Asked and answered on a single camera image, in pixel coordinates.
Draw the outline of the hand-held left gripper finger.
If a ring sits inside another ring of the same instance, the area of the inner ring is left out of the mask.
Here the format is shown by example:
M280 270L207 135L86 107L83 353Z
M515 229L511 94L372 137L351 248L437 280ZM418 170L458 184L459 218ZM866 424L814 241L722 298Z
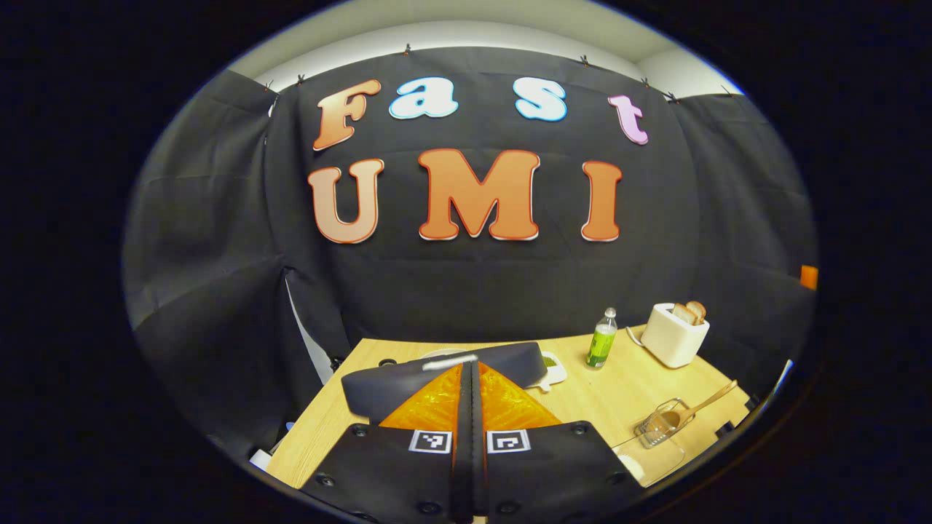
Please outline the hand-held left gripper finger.
M352 424L300 491L373 523L472 523L473 363L439 377L449 430Z
M473 366L475 508L490 523L596 523L644 487L585 420L562 422L489 365Z

